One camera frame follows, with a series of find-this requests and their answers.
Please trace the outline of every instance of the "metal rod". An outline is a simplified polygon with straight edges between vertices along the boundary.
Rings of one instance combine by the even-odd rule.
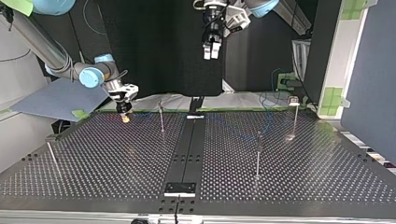
[[[0,21],[8,24],[4,16],[0,16]],[[14,10],[11,32],[19,35],[27,47],[49,68],[62,69],[66,66],[67,53],[33,19]]]
[[[293,135],[295,135],[296,133],[297,117],[298,117],[298,106],[296,106],[296,115],[294,117]]]
[[[257,152],[257,162],[256,162],[256,179],[260,179],[260,151]]]
[[[49,142],[47,143],[47,146],[49,147],[50,155],[51,155],[51,157],[53,159],[53,162],[55,163],[56,169],[58,170],[59,177],[62,178],[61,169],[59,169],[58,162],[56,161],[55,154],[53,153],[53,150],[52,150],[52,146],[50,145]]]

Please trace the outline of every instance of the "metal base plate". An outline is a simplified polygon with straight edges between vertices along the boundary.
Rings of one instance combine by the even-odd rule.
[[[206,117],[196,214],[396,218],[396,176],[312,113]]]
[[[165,114],[162,133],[159,114],[127,125],[98,114],[50,144],[56,162],[43,147],[0,174],[0,210],[396,219],[396,176],[312,113],[295,133],[293,122],[290,111]],[[195,197],[165,198],[175,180]]]
[[[0,175],[0,209],[157,213],[184,118],[98,114]]]

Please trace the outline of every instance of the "gray panel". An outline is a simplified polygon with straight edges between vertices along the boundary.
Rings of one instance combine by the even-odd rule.
[[[102,87],[89,89],[80,82],[59,78],[11,107],[12,110],[53,119],[79,121],[72,111],[91,113],[106,98]]]
[[[208,114],[194,213],[220,216],[396,218],[396,176],[302,112]],[[264,151],[256,179],[257,141]]]
[[[179,114],[99,114],[0,175],[0,209],[156,213],[183,125]]]
[[[315,103],[318,103],[320,99],[341,4],[342,0],[319,0],[318,2],[314,34],[304,77],[306,90]]]
[[[370,7],[361,36],[342,125],[396,164],[396,1]]]

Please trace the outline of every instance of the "black cable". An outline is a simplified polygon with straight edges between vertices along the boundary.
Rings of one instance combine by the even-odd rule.
[[[295,19],[295,16],[296,16],[296,11],[297,11],[298,2],[299,2],[299,1],[296,0],[296,5],[294,6],[294,10],[293,10],[293,17],[291,18],[291,26],[290,26],[290,30],[291,30],[291,32],[290,32],[291,38],[290,38],[290,39],[291,39],[291,42],[292,42],[292,40],[293,40],[293,33],[294,33],[294,31],[293,31],[293,25],[294,25],[294,19]],[[301,82],[301,84],[302,84],[302,86],[303,86],[303,89],[304,89],[304,91],[305,91],[306,96],[308,97],[309,100],[311,100],[312,105],[313,105],[314,108],[318,111],[318,107],[315,105],[315,102],[312,100],[311,96],[309,95],[308,91],[306,90],[306,87],[305,87],[305,85],[304,85],[303,80],[301,79],[301,76],[300,76],[300,73],[299,73],[298,67],[297,67],[297,62],[296,62],[296,59],[294,58],[294,53],[291,54],[291,58],[292,58],[292,60],[293,60],[293,65],[294,65],[294,67],[296,68],[296,74],[297,74],[298,78],[300,79],[300,82]]]
[[[5,62],[10,62],[10,61],[15,61],[15,60],[21,59],[21,58],[27,56],[27,55],[30,53],[30,51],[31,51],[31,50],[29,49],[25,54],[23,54],[23,55],[21,55],[21,56],[19,56],[19,57],[17,57],[17,58],[1,60],[0,63],[5,63]]]
[[[176,204],[176,209],[175,209],[175,224],[178,224],[177,209],[178,209],[179,200],[180,200],[180,196],[178,196],[178,198],[177,198],[177,204]]]
[[[71,23],[72,23],[73,33],[74,33],[74,35],[75,35],[75,37],[76,37],[76,40],[77,40],[77,45],[78,45],[79,52],[81,52],[82,57],[83,57],[88,63],[93,63],[90,59],[88,59],[88,58],[85,56],[84,52],[82,51],[82,47],[81,47],[81,44],[79,43],[78,35],[77,35],[77,32],[76,32],[76,26],[75,26],[75,24],[74,24],[74,22],[73,22],[73,18],[72,18],[72,16],[70,15],[70,12],[68,12],[67,14],[69,15],[70,21],[71,21]]]

